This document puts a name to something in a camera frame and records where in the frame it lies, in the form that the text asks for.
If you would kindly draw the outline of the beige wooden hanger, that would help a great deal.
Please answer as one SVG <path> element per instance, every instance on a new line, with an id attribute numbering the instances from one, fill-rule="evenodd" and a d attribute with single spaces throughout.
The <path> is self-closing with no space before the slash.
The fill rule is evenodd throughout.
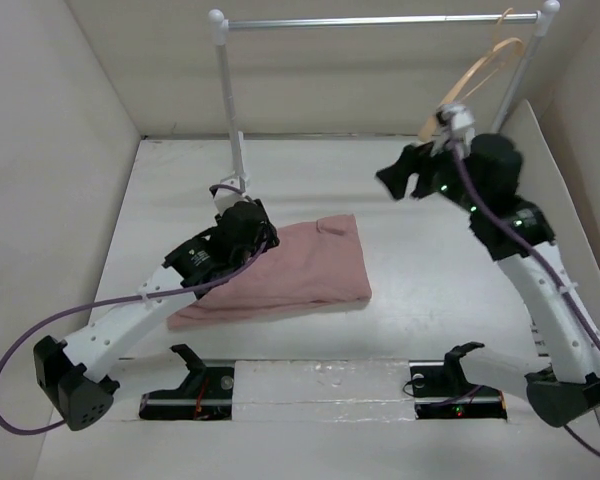
<path id="1" fill-rule="evenodd" d="M 438 106 L 454 102 L 464 102 L 478 91 L 492 77 L 497 75 L 525 53 L 525 43 L 518 37 L 502 38 L 502 24 L 514 13 L 513 8 L 505 10 L 494 27 L 491 45 L 457 80 L 442 97 Z"/>

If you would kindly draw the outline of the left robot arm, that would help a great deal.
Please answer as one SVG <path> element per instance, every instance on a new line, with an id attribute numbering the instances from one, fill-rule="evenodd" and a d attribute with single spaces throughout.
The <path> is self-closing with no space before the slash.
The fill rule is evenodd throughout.
<path id="1" fill-rule="evenodd" d="M 121 384 L 111 372 L 124 354 L 279 244 L 258 199 L 241 199 L 215 220 L 170 252 L 137 294 L 105 301 L 106 314 L 62 340 L 46 336 L 35 344 L 37 383 L 70 430 L 91 426 L 114 404 Z"/>

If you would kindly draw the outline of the pink trousers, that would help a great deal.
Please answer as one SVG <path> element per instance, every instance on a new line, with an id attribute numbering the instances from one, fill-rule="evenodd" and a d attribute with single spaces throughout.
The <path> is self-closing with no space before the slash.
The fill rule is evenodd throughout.
<path id="1" fill-rule="evenodd" d="M 245 272 L 167 319 L 171 331 L 253 320 L 372 298 L 356 217 L 341 214 L 278 230 L 279 245 Z"/>

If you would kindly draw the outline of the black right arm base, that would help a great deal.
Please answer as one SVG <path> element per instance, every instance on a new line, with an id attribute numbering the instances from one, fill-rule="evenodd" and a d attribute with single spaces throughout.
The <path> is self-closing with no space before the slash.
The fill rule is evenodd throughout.
<path id="1" fill-rule="evenodd" d="M 443 360 L 411 360 L 402 392 L 414 401 L 417 420 L 507 420 L 503 394 L 467 381 L 460 360 L 483 348 L 479 342 L 453 347 Z"/>

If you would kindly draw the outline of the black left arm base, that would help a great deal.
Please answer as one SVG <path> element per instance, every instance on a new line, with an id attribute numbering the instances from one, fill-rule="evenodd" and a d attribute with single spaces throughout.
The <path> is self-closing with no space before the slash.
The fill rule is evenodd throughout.
<path id="1" fill-rule="evenodd" d="M 205 362 L 185 344 L 174 345 L 170 350 L 181 357 L 188 374 L 175 389 L 143 394 L 139 418 L 146 421 L 230 420 L 235 362 Z"/>

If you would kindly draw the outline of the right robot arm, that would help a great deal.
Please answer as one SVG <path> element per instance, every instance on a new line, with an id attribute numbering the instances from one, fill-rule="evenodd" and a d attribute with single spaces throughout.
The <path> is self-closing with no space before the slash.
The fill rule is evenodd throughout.
<path id="1" fill-rule="evenodd" d="M 455 395 L 477 386 L 527 401 L 562 428 L 600 407 L 600 334 L 564 270 L 556 236 L 539 206 L 518 194 L 523 156 L 499 134 L 481 134 L 456 160 L 451 145 L 407 145 L 376 173 L 394 200 L 440 194 L 469 215 L 469 228 L 516 289 L 548 357 L 534 364 L 468 342 L 444 357 L 442 381 Z"/>

